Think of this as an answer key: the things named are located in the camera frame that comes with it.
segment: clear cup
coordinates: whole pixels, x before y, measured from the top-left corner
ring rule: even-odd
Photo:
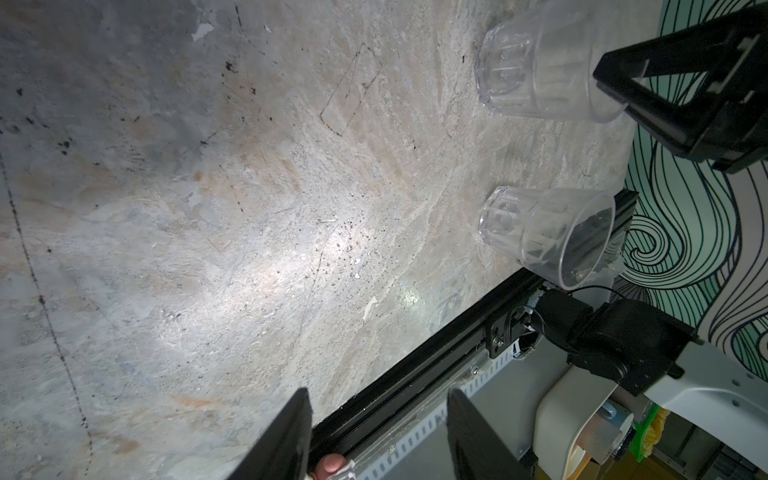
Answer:
[[[597,87],[603,53],[647,36],[637,0],[549,0],[485,34],[477,63],[480,102],[522,117],[607,123],[626,107]]]
[[[598,264],[616,205],[599,190],[499,187],[480,213],[480,237],[525,268],[566,290]]]

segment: transparent plastic cup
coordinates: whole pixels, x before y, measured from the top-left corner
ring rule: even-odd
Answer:
[[[597,88],[603,53],[643,41],[637,0],[549,0],[485,34],[480,102],[522,117],[607,123],[626,107]]]
[[[598,264],[614,226],[605,191],[499,187],[480,213],[483,241],[566,290]]]

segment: wire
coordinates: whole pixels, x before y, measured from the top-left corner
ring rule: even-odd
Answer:
[[[577,289],[573,289],[573,290],[571,290],[570,292],[568,292],[568,296],[572,296],[572,295],[573,295],[574,293],[576,293],[577,291],[579,291],[579,290],[586,290],[587,288],[601,288],[601,289],[603,289],[603,290],[608,290],[609,292],[613,292],[613,293],[616,293],[616,294],[617,294],[618,296],[620,296],[621,298],[623,298],[623,299],[625,299],[625,300],[628,300],[627,296],[626,296],[626,295],[624,295],[623,293],[619,292],[618,290],[614,290],[614,289],[612,289],[612,288],[608,288],[607,286],[602,286],[602,285],[587,285],[587,286],[580,286],[579,288],[577,288]]]

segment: white chipped spot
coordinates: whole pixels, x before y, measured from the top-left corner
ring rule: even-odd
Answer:
[[[362,321],[365,322],[366,318],[368,318],[368,314],[371,313],[371,309],[373,308],[373,305],[375,303],[378,303],[379,301],[374,296],[370,300],[368,300],[368,305],[366,305],[366,308],[362,311]]]
[[[201,23],[197,26],[197,31],[192,34],[192,41],[198,41],[205,35],[208,35],[214,30],[214,26],[210,23]]]

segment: wavy line pattern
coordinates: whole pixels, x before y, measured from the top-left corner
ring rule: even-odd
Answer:
[[[755,0],[668,0],[660,35],[754,5]],[[651,78],[684,104],[701,73]],[[768,170],[724,175],[678,159],[638,128],[626,186],[640,192],[617,289],[698,328],[699,335],[768,380]]]

